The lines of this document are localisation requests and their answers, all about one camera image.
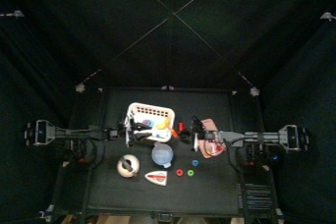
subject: metal bracket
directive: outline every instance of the metal bracket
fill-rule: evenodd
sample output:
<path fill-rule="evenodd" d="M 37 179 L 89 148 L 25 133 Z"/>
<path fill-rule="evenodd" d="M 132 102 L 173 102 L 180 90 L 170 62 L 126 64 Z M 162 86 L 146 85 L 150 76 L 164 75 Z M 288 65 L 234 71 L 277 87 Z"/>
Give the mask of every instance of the metal bracket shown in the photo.
<path fill-rule="evenodd" d="M 173 215 L 170 213 L 157 213 L 156 219 L 158 222 L 170 223 L 173 221 Z"/>

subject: white basket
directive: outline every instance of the white basket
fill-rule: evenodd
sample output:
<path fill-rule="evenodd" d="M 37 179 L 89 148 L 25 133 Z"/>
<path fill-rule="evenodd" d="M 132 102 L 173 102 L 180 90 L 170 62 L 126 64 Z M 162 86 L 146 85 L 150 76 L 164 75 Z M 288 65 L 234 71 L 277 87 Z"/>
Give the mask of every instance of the white basket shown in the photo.
<path fill-rule="evenodd" d="M 170 130 L 174 120 L 172 109 L 134 102 L 128 107 L 125 124 L 129 119 L 152 127 L 150 130 L 133 132 L 134 134 L 152 133 L 152 136 L 146 138 L 148 140 L 165 142 L 172 138 Z"/>

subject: red ring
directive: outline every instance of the red ring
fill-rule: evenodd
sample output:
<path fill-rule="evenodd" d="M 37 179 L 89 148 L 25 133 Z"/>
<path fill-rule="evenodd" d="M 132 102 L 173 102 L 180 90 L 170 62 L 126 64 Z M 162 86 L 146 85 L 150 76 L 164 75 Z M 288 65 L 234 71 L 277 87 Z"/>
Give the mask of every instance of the red ring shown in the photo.
<path fill-rule="evenodd" d="M 182 169 L 177 169 L 177 170 L 176 170 L 176 175 L 177 175 L 178 177 L 181 177 L 181 176 L 184 175 L 184 170 L 182 170 Z"/>

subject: green ring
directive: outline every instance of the green ring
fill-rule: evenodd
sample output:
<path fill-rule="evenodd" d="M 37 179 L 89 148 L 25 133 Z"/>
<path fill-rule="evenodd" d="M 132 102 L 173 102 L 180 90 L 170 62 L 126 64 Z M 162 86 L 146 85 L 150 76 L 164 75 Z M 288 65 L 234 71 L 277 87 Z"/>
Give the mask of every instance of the green ring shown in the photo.
<path fill-rule="evenodd" d="M 190 177 L 194 176 L 194 171 L 193 170 L 188 171 L 188 176 L 190 176 Z"/>

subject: blue object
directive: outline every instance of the blue object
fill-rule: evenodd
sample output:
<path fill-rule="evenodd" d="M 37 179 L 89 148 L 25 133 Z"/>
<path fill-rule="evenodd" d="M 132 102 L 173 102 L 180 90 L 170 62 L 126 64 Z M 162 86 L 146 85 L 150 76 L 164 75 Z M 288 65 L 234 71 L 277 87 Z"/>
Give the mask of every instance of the blue object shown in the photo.
<path fill-rule="evenodd" d="M 192 162 L 193 166 L 198 166 L 198 160 L 194 159 L 193 162 Z"/>

